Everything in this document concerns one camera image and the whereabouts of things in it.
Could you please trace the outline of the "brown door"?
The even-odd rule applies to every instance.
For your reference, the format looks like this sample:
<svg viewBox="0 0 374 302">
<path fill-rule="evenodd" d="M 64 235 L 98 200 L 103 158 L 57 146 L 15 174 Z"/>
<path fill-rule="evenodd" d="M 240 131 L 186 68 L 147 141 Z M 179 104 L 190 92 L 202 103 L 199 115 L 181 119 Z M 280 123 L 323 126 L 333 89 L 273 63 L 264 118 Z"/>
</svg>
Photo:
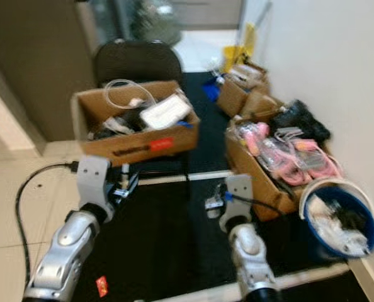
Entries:
<svg viewBox="0 0 374 302">
<path fill-rule="evenodd" d="M 96 86 L 77 0 L 0 0 L 0 72 L 43 138 L 74 140 L 71 97 Z"/>
</svg>

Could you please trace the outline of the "pink plastic packets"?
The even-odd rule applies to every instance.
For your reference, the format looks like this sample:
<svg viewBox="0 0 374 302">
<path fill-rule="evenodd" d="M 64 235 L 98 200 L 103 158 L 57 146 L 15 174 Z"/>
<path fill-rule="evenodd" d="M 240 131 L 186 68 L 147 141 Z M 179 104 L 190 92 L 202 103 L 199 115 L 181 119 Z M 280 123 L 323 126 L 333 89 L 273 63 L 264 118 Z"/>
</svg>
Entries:
<svg viewBox="0 0 374 302">
<path fill-rule="evenodd" d="M 257 159 L 271 176 L 290 186 L 343 176 L 339 163 L 313 139 L 269 138 L 260 147 Z"/>
</svg>

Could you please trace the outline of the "pink toy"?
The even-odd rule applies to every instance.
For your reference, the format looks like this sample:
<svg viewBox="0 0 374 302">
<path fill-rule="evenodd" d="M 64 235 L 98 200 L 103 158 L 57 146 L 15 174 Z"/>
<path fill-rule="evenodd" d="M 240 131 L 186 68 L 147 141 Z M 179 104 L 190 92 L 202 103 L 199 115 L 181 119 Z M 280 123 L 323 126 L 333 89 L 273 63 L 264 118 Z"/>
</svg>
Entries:
<svg viewBox="0 0 374 302">
<path fill-rule="evenodd" d="M 269 135 L 267 123 L 241 123 L 236 128 L 237 135 L 248 152 L 256 157 L 260 154 L 260 143 Z"/>
</svg>

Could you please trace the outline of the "grey plastic sack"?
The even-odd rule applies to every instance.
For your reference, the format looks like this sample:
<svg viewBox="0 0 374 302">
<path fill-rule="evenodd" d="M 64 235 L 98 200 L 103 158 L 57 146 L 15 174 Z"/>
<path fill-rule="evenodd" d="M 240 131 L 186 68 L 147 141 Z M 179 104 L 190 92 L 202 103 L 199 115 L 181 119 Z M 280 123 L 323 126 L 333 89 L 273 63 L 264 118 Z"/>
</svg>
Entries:
<svg viewBox="0 0 374 302">
<path fill-rule="evenodd" d="M 181 23 L 172 0 L 135 0 L 130 28 L 136 40 L 175 46 L 181 41 Z"/>
</svg>

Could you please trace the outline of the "yellow mop bucket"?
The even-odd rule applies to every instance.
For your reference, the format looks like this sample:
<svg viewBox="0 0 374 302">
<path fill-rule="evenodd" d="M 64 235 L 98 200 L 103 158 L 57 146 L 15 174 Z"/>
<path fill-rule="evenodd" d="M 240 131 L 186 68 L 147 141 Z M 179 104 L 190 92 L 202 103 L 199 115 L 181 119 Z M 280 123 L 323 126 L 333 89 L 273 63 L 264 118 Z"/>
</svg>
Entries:
<svg viewBox="0 0 374 302">
<path fill-rule="evenodd" d="M 244 29 L 238 32 L 235 43 L 224 48 L 224 64 L 222 72 L 227 72 L 236 64 L 245 64 L 254 54 L 256 48 L 256 26 L 254 23 L 245 23 Z"/>
</svg>

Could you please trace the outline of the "blue rubbish bin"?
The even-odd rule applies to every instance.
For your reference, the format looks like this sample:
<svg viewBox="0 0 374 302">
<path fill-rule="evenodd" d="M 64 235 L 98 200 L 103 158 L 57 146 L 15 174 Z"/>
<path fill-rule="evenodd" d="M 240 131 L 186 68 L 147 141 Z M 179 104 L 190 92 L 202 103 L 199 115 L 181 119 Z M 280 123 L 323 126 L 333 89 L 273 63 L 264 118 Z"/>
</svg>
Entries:
<svg viewBox="0 0 374 302">
<path fill-rule="evenodd" d="M 325 178 L 314 179 L 302 191 L 299 198 L 299 217 L 304 221 L 309 234 L 306 236 L 309 247 L 309 254 L 316 259 L 342 260 L 362 259 L 345 256 L 340 252 L 333 251 L 325 243 L 320 241 L 316 231 L 311 227 L 308 219 L 305 218 L 306 204 L 313 199 L 321 199 L 331 207 L 340 208 L 336 214 L 343 221 L 346 227 L 355 227 L 368 238 L 370 254 L 374 252 L 374 214 L 370 207 L 368 196 L 355 183 L 348 179 Z"/>
</svg>

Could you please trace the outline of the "black floor mat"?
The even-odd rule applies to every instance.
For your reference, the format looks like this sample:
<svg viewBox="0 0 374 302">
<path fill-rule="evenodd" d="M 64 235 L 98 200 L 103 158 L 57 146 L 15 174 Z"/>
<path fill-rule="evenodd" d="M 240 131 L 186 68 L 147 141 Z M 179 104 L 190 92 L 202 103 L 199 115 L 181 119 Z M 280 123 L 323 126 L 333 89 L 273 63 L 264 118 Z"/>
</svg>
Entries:
<svg viewBox="0 0 374 302">
<path fill-rule="evenodd" d="M 224 132 L 229 118 L 210 101 L 202 84 L 209 72 L 184 73 L 181 88 L 201 118 L 198 146 L 190 150 L 190 172 L 229 170 Z M 204 202 L 221 179 L 139 184 L 115 218 L 101 227 L 84 264 L 72 302 L 134 302 L 235 284 L 235 266 L 227 236 L 205 215 Z M 310 255 L 310 230 L 296 213 L 256 221 L 277 276 L 323 267 Z M 108 293 L 100 296 L 97 280 L 105 277 Z M 286 302 L 369 302 L 351 271 L 342 276 L 282 289 Z"/>
</svg>

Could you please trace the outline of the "large cardboard box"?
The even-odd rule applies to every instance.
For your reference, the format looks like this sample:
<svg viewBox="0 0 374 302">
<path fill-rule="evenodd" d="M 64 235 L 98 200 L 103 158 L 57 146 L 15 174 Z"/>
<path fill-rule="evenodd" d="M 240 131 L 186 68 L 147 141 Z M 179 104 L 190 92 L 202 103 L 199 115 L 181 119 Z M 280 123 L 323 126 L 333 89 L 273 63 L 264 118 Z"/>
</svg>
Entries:
<svg viewBox="0 0 374 302">
<path fill-rule="evenodd" d="M 132 99 L 164 99 L 184 96 L 177 81 L 153 81 L 138 87 L 120 86 L 76 92 L 70 99 L 74 135 L 86 155 L 101 156 L 115 165 L 138 163 L 156 157 L 189 152 L 198 144 L 201 120 L 190 109 L 183 124 L 176 123 L 163 130 L 144 130 L 129 135 L 89 140 L 106 119 L 123 115 Z"/>
</svg>

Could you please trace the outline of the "red scrap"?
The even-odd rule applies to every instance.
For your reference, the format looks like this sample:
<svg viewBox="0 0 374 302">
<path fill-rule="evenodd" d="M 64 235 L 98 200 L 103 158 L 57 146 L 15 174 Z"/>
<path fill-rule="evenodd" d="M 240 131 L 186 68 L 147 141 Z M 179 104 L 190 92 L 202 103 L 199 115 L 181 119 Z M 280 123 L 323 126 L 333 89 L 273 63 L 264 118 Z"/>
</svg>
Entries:
<svg viewBox="0 0 374 302">
<path fill-rule="evenodd" d="M 108 282 L 106 276 L 101 276 L 95 280 L 96 290 L 100 298 L 108 294 Z"/>
</svg>

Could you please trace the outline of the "white rubbish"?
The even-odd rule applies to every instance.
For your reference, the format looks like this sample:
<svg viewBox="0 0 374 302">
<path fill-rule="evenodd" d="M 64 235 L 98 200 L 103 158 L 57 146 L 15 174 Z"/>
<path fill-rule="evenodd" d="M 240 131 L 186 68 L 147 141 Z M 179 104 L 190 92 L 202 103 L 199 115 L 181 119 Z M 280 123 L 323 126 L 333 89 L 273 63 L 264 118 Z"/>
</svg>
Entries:
<svg viewBox="0 0 374 302">
<path fill-rule="evenodd" d="M 340 208 L 331 207 L 321 199 L 313 199 L 306 204 L 305 218 L 316 231 L 320 241 L 331 250 L 353 258 L 363 258 L 370 254 L 368 238 L 355 227 L 345 226 L 336 216 Z"/>
</svg>

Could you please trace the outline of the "blue small object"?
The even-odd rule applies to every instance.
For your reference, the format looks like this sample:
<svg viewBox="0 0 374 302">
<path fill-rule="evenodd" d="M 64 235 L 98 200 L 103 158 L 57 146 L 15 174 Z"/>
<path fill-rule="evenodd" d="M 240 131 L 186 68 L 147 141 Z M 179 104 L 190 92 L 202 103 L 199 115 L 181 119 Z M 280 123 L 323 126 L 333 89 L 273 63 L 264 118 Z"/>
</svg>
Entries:
<svg viewBox="0 0 374 302">
<path fill-rule="evenodd" d="M 220 97 L 221 87 L 222 83 L 219 83 L 218 79 L 216 78 L 207 80 L 201 85 L 202 91 L 205 93 L 205 95 L 207 95 L 207 98 L 209 98 L 209 100 L 213 103 L 216 103 L 216 101 L 218 101 L 218 98 Z"/>
</svg>

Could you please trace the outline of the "black bag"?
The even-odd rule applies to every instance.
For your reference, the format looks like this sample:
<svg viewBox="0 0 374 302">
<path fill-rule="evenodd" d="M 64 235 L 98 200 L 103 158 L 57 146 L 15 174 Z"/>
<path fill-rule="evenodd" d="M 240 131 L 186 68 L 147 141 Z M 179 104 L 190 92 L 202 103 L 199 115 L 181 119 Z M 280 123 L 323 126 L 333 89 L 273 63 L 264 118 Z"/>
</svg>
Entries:
<svg viewBox="0 0 374 302">
<path fill-rule="evenodd" d="M 268 122 L 271 131 L 280 128 L 295 127 L 302 131 L 299 136 L 304 139 L 314 139 L 317 143 L 325 143 L 331 138 L 331 132 L 323 123 L 314 118 L 305 103 L 295 100 L 285 110 L 278 113 Z"/>
</svg>

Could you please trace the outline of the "clear tubing loop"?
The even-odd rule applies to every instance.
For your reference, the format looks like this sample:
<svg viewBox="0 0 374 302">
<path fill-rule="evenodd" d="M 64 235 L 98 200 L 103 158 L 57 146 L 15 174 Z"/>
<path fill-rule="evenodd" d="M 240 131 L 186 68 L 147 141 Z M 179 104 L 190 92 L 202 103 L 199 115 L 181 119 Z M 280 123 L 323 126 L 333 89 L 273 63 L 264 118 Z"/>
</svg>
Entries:
<svg viewBox="0 0 374 302">
<path fill-rule="evenodd" d="M 146 98 L 139 99 L 138 101 L 130 101 L 128 104 L 116 104 L 112 98 L 110 97 L 110 90 L 112 90 L 115 87 L 115 84 L 124 84 L 124 86 L 130 86 L 132 88 L 136 88 L 144 93 Z M 112 106 L 114 108 L 118 109 L 137 109 L 137 108 L 144 108 L 153 106 L 153 104 L 156 104 L 156 98 L 153 97 L 152 93 L 141 86 L 141 84 L 131 81 L 128 79 L 115 79 L 109 81 L 109 83 L 106 83 L 103 87 L 103 97 L 109 106 Z"/>
</svg>

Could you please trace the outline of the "white flat device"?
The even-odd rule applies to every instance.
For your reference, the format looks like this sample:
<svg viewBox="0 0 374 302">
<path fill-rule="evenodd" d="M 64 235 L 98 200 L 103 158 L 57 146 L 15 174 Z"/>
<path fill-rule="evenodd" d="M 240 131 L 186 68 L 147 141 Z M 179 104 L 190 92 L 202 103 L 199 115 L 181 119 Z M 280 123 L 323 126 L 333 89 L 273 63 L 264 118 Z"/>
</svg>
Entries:
<svg viewBox="0 0 374 302">
<path fill-rule="evenodd" d="M 153 104 L 139 113 L 139 118 L 151 130 L 167 129 L 184 119 L 192 111 L 189 101 L 179 93 L 173 93 L 163 101 Z"/>
</svg>

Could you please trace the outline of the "small cardboard box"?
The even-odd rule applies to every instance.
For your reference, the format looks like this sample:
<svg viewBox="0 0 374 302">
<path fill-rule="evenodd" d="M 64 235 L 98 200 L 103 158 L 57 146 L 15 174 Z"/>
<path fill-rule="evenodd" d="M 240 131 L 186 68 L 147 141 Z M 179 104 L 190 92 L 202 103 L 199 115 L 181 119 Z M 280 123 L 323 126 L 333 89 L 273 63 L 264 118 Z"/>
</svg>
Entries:
<svg viewBox="0 0 374 302">
<path fill-rule="evenodd" d="M 229 117 L 267 120 L 284 106 L 270 91 L 266 69 L 256 64 L 235 64 L 224 75 L 217 104 Z"/>
</svg>

